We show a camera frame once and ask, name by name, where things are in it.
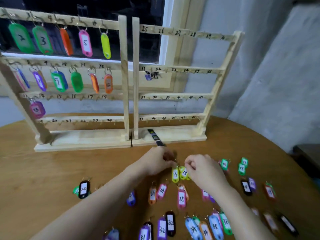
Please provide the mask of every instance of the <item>wooden base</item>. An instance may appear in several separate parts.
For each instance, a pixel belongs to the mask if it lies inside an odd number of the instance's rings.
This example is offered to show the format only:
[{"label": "wooden base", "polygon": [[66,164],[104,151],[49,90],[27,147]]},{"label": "wooden base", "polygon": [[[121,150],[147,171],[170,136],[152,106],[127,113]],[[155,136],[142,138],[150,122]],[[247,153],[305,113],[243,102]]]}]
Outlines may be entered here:
[{"label": "wooden base", "polygon": [[53,142],[37,144],[36,152],[131,147],[131,140],[125,140],[124,129],[55,130],[50,133],[54,137]]},{"label": "wooden base", "polygon": [[149,127],[139,128],[140,138],[138,140],[133,139],[132,146],[155,145],[155,141],[148,132],[148,129],[153,129],[160,140],[165,144],[174,142],[205,141],[207,139],[206,135],[198,135],[197,125]]}]

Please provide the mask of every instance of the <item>table surface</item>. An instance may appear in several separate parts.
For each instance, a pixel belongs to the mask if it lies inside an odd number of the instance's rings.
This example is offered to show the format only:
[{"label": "table surface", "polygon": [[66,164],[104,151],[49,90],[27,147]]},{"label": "table surface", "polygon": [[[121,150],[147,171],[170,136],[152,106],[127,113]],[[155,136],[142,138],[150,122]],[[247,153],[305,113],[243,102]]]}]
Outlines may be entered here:
[{"label": "table surface", "polygon": [[[110,123],[104,124],[88,124],[86,128],[110,126]],[[169,122],[141,125],[169,125]],[[61,125],[60,128],[57,125],[50,126],[50,129],[66,129],[68,126],[72,129],[84,128],[83,123]],[[183,165],[190,154],[209,154],[217,161],[222,158],[230,159],[228,181],[248,206],[256,207],[260,216],[265,211],[272,215],[275,215],[275,211],[282,212],[297,227],[300,233],[298,239],[320,239],[320,194],[312,180],[290,156],[262,135],[227,119],[211,117],[206,135],[206,141],[168,144],[168,147],[177,151],[180,165]],[[151,148],[141,146],[36,153],[33,151],[34,146],[34,134],[25,121],[0,128],[1,240],[29,239],[80,201],[72,190],[79,185],[83,177],[91,177],[91,189],[94,190],[122,172]],[[258,185],[258,192],[253,196],[244,195],[240,185],[242,177],[238,173],[238,163],[241,157],[249,159],[246,175],[254,178]],[[113,223],[113,226],[120,230],[121,239],[138,239],[140,227],[150,217],[156,239],[158,219],[170,210],[176,215],[177,233],[174,238],[190,239],[184,226],[186,214],[196,214],[204,220],[213,207],[220,209],[217,203],[202,201],[201,190],[192,180],[183,181],[190,195],[185,210],[177,209],[177,187],[173,182],[168,185],[164,199],[149,206],[148,190],[152,181],[159,185],[166,179],[171,179],[171,170],[146,178],[135,189],[136,205],[131,208],[124,204]],[[274,187],[278,197],[276,202],[270,202],[262,191],[262,184],[266,181],[271,182]],[[276,222],[280,229],[278,237],[293,239],[282,224]]]}]

